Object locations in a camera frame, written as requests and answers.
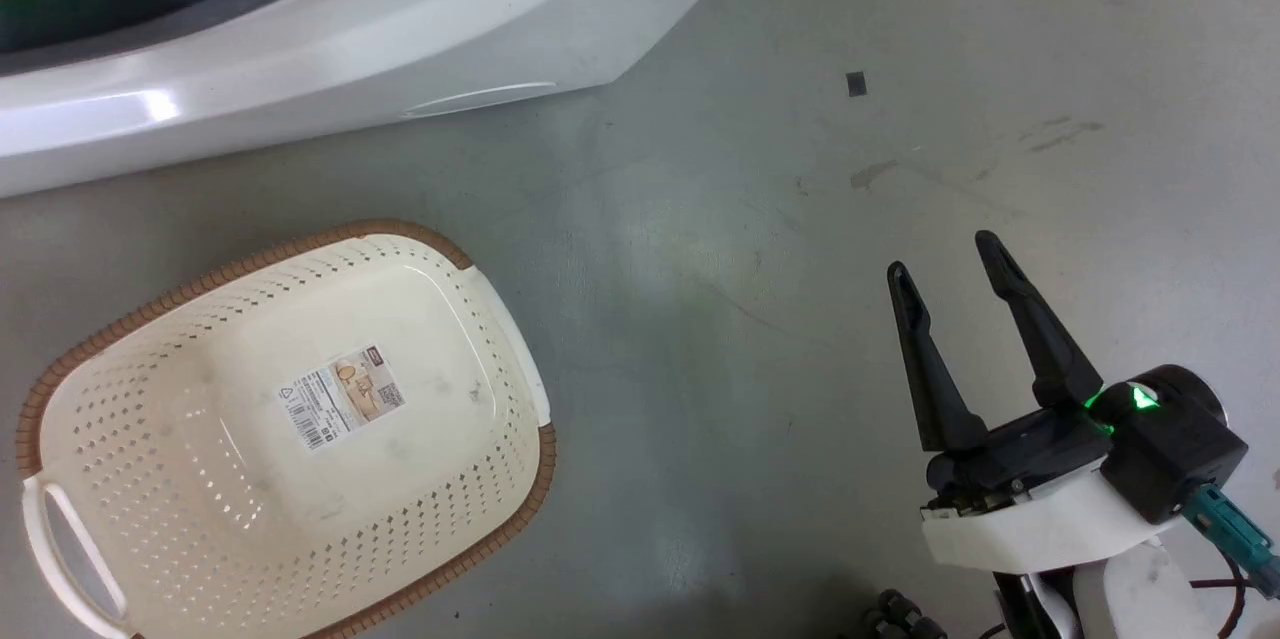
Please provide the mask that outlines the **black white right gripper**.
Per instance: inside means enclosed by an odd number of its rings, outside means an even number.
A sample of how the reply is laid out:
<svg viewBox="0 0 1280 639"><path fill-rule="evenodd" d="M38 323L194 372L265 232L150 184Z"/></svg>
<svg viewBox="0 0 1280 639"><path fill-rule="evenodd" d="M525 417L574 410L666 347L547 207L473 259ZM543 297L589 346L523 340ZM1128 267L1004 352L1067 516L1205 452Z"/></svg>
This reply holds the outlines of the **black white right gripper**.
<svg viewBox="0 0 1280 639"><path fill-rule="evenodd" d="M1093 364L1004 242L975 233L995 295L1027 351L1039 406L988 430L964 402L931 336L931 314L901 261L887 268L890 300L936 497L922 531L942 565L1033 574L1107 560L1174 521L1146 521L1102 476L1110 438L1074 407L1105 387ZM1057 405L1066 407L1048 408Z"/></svg>

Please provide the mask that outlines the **white washing machine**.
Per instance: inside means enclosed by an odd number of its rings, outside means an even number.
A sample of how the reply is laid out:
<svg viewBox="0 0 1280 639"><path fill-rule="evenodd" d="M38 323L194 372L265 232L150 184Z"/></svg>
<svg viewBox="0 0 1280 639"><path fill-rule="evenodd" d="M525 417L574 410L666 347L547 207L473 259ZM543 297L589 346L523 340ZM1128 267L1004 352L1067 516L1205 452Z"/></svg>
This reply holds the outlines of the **white washing machine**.
<svg viewBox="0 0 1280 639"><path fill-rule="evenodd" d="M604 86L698 0L0 0L0 197Z"/></svg>

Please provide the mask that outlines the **cream laundry basket brown rim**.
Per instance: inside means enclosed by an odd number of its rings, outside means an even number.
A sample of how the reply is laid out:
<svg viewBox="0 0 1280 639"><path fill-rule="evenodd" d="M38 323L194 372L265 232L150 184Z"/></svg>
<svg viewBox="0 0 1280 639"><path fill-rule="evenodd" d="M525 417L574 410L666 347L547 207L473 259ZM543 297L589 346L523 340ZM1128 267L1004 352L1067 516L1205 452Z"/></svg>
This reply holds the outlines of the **cream laundry basket brown rim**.
<svg viewBox="0 0 1280 639"><path fill-rule="evenodd" d="M276 388L369 344L404 406L307 451ZM52 361L15 428L35 562L100 639L352 639L516 538L556 461L503 300L394 219L141 305Z"/></svg>

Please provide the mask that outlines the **printed label sticker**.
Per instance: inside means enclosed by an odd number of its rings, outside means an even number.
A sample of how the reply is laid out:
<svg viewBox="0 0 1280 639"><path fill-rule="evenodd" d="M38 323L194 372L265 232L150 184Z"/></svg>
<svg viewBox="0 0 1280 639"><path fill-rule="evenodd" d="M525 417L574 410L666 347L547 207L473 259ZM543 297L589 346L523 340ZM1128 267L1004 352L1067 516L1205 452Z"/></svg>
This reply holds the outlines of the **printed label sticker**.
<svg viewBox="0 0 1280 639"><path fill-rule="evenodd" d="M280 384L275 398L310 452L344 439L406 402L385 352L375 344Z"/></svg>

